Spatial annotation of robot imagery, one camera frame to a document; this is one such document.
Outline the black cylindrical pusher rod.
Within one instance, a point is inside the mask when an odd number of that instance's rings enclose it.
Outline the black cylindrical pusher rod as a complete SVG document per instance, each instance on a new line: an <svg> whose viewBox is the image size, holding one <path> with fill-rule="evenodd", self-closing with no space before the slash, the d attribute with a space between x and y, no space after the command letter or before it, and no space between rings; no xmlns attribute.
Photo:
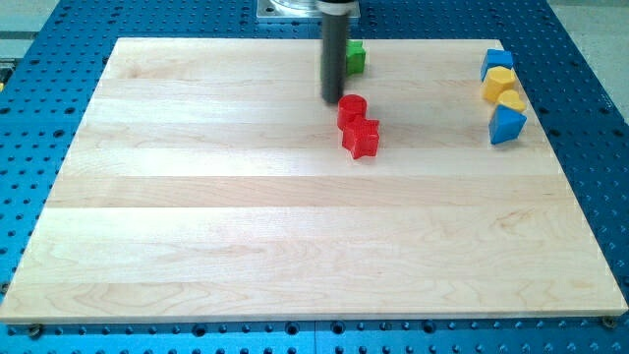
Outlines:
<svg viewBox="0 0 629 354"><path fill-rule="evenodd" d="M336 104L343 96L349 17L357 5L356 0L316 2L321 13L321 97L328 104Z"/></svg>

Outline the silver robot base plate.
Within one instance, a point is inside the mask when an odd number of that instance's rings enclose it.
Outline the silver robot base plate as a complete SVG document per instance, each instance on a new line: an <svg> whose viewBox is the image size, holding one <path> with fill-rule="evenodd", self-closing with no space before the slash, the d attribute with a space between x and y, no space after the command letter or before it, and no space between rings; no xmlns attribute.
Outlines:
<svg viewBox="0 0 629 354"><path fill-rule="evenodd" d="M257 19L269 23L309 23L324 17L346 17L357 20L358 1L328 0L257 0Z"/></svg>

